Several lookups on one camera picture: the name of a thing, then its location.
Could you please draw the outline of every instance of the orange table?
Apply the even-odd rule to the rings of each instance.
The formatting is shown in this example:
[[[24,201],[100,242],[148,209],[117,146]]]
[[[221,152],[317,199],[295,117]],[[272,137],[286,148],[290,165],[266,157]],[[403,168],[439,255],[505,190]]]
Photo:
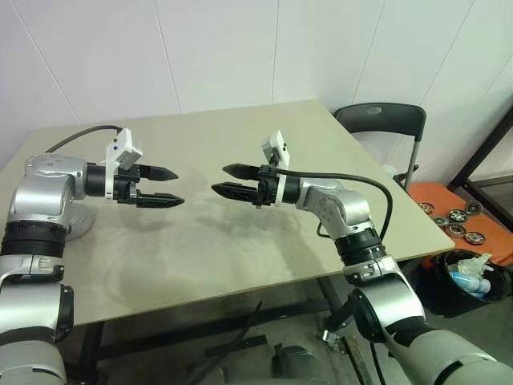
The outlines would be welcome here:
[[[465,201],[442,184],[433,182],[414,183],[410,195],[417,203],[434,206],[430,217],[446,217],[452,209],[465,209]],[[489,218],[486,214],[471,217],[463,224],[467,231],[481,233],[486,238],[483,245],[471,245],[463,238],[452,238],[456,249],[465,249],[479,254],[490,253],[496,265],[513,263],[513,233]]]

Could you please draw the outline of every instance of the white wall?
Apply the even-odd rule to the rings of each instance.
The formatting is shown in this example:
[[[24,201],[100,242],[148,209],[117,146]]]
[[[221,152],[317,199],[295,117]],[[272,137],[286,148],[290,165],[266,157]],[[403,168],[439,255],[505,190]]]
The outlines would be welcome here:
[[[318,98],[422,105],[416,177],[447,182],[513,103],[512,20],[512,0],[0,0],[0,167],[38,128]],[[410,139],[371,140],[405,168]]]

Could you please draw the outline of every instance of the table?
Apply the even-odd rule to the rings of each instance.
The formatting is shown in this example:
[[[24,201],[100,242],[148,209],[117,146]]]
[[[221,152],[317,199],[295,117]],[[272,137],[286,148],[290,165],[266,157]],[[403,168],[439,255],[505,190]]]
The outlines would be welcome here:
[[[427,202],[433,205],[434,211],[430,215],[432,218],[447,217],[453,209],[465,209],[466,202],[439,183],[414,183],[410,186],[410,195],[418,203]],[[453,238],[456,249],[478,254],[489,253],[491,261],[496,265],[506,266],[513,263],[513,233],[485,213],[469,217],[462,225],[468,232],[481,233],[486,240],[482,245],[471,245],[464,238]]]
[[[64,252],[64,282],[75,290],[75,325],[340,273],[343,265],[333,243],[316,235],[314,215],[293,205],[256,210],[210,188],[233,180],[221,171],[226,164],[263,164],[261,142],[277,129],[287,141],[291,169],[363,175],[390,190],[394,213],[383,243],[398,261],[454,247],[317,101],[113,123],[142,140],[141,164],[164,166],[180,177],[142,183],[143,192],[170,192],[186,202],[153,210],[109,205],[101,198],[84,201],[95,223]],[[28,156],[90,126],[34,132],[0,173],[0,207],[9,207]],[[100,162],[111,137],[111,132],[96,132],[59,153]],[[368,185],[345,186],[369,200],[379,232],[385,198]]]

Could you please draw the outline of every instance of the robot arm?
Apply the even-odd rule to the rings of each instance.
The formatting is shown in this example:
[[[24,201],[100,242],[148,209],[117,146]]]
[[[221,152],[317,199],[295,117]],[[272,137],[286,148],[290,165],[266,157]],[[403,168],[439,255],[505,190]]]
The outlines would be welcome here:
[[[141,155],[125,128],[107,146],[105,166],[51,153],[27,160],[0,251],[0,383],[66,382],[53,342],[73,326],[73,290],[60,281],[66,240],[81,220],[76,200],[106,197],[144,208],[184,202],[136,188],[141,178],[177,178],[166,168],[135,164]]]
[[[223,170],[235,178],[256,180],[258,187],[228,182],[212,189],[255,206],[274,203],[284,176],[268,165],[232,164]],[[374,229],[363,195],[338,180],[296,176],[286,177],[283,191],[283,202],[319,218],[344,262],[346,280],[355,286],[348,301],[326,320],[327,332],[353,315],[360,333],[384,343],[415,384],[511,383],[513,369],[450,331],[428,327],[421,302]]]

